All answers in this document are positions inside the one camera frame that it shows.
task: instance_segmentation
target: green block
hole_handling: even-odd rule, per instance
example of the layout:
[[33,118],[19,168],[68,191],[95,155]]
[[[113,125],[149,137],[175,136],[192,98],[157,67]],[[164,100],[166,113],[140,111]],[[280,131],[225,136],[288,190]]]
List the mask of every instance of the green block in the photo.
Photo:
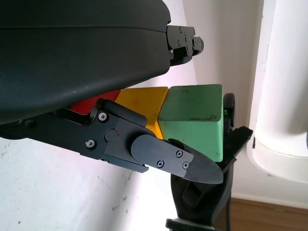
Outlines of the green block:
[[220,84],[171,87],[158,116],[164,139],[177,139],[221,162],[222,102]]

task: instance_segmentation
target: white wall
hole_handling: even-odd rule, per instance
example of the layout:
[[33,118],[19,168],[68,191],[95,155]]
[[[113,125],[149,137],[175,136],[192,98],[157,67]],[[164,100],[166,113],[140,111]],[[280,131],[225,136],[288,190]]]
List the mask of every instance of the white wall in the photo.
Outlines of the white wall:
[[[165,0],[186,25],[181,0]],[[195,84],[193,63],[144,86]],[[28,139],[0,139],[0,231],[157,231],[175,218],[170,174],[140,174]]]
[[[261,60],[264,67],[269,46],[269,38],[262,38],[259,47],[263,1],[184,0],[183,3],[187,24],[193,25],[205,42],[204,52],[194,59],[198,84],[220,83],[225,93],[235,93],[236,126],[248,126],[257,55],[265,54]],[[275,1],[265,0],[267,7],[271,4],[275,5]],[[265,30],[271,34],[271,26]],[[246,150],[238,155],[234,197],[308,208],[307,195],[307,184],[268,175],[250,162]]]

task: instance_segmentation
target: baseboard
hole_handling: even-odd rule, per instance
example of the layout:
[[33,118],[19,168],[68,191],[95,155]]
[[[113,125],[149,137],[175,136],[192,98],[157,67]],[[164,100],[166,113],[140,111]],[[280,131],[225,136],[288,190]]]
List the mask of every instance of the baseboard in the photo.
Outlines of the baseboard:
[[308,209],[308,204],[302,204],[302,203],[297,203],[297,202],[292,202],[292,201],[276,200],[272,198],[251,196],[251,195],[240,194],[240,193],[232,193],[232,197],[238,198],[238,199],[250,200],[250,201],[258,201],[258,202],[264,202],[264,203],[269,203],[269,204],[275,204],[275,205],[283,205],[283,206],[294,207],[294,208]]

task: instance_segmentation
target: black metal bracket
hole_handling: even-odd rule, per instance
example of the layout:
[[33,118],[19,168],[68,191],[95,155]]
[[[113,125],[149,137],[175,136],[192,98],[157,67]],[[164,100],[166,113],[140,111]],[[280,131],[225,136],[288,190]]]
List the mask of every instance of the black metal bracket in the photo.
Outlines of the black metal bracket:
[[144,164],[181,178],[221,183],[222,172],[208,157],[177,141],[157,139],[147,119],[110,100],[100,99],[87,115],[69,109],[0,126],[5,138],[31,138],[108,161],[138,172]]
[[190,26],[167,26],[171,66],[185,64],[203,51],[204,43],[195,34],[195,29]]

